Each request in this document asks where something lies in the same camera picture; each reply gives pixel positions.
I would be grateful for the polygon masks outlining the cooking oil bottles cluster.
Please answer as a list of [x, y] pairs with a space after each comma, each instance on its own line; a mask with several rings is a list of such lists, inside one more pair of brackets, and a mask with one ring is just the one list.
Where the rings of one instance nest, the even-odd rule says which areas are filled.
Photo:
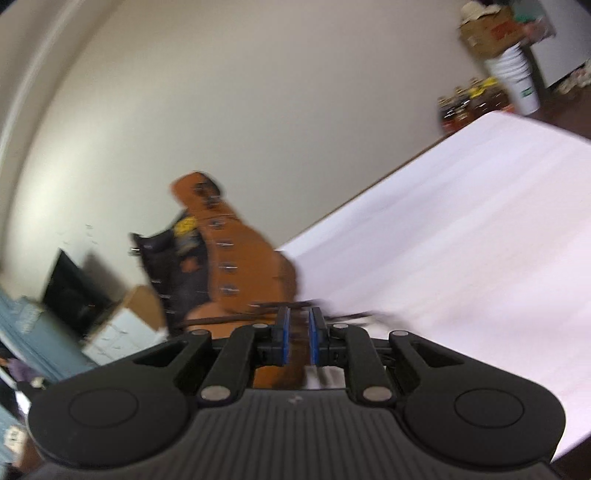
[[515, 112], [507, 91], [495, 77], [472, 78], [467, 88], [458, 86], [451, 96], [437, 100], [439, 125], [446, 136], [494, 111]]

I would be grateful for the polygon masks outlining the brown cardboard box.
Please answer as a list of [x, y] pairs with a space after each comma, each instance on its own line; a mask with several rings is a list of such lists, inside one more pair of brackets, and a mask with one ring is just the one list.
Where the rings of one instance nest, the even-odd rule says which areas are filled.
[[477, 58], [491, 59], [520, 44], [526, 37], [509, 6], [480, 8], [473, 2], [474, 14], [459, 27], [460, 38]]

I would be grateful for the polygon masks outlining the white wooden tv cabinet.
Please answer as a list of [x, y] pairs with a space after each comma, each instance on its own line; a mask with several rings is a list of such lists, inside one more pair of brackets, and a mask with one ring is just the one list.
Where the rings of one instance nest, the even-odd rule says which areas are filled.
[[105, 365], [152, 347], [167, 335], [157, 295], [150, 287], [139, 285], [93, 328], [82, 353], [97, 365]]

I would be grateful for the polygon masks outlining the black flat television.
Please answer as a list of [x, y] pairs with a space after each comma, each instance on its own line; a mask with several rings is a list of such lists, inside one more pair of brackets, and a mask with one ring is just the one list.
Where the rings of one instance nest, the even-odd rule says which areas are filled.
[[79, 338], [85, 337], [114, 305], [63, 250], [55, 259], [42, 303]]

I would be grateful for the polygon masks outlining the white plastic bucket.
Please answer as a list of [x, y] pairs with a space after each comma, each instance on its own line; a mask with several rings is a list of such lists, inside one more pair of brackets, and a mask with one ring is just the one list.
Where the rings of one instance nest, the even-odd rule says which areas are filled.
[[508, 48], [498, 57], [485, 60], [484, 64], [489, 73], [506, 88], [519, 114], [529, 116], [540, 109], [532, 69], [519, 44]]

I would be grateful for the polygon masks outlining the dark brown shoelace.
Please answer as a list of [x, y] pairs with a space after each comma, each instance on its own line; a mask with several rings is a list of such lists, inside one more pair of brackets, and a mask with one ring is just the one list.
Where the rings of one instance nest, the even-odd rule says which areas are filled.
[[225, 338], [240, 326], [254, 323], [273, 324], [276, 320], [276, 314], [280, 312], [281, 308], [290, 308], [291, 311], [298, 313], [305, 309], [311, 309], [311, 307], [320, 308], [325, 322], [331, 325], [353, 322], [355, 325], [362, 327], [381, 326], [383, 328], [390, 327], [391, 329], [405, 329], [408, 327], [401, 316], [394, 313], [377, 310], [348, 314], [335, 313], [329, 311], [322, 302], [317, 300], [253, 303], [242, 313], [230, 312], [224, 310], [218, 303], [208, 302], [187, 313], [182, 321], [177, 322], [177, 327], [183, 332], [205, 329], [211, 331], [214, 338]]

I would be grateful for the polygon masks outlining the tan leather boot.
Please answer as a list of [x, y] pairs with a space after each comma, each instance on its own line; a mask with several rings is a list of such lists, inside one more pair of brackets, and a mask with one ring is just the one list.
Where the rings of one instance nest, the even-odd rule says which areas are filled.
[[183, 207], [172, 224], [130, 236], [170, 336], [186, 333], [177, 322], [208, 302], [238, 313], [253, 303], [294, 302], [296, 267], [238, 216], [211, 177], [187, 174], [171, 192]]

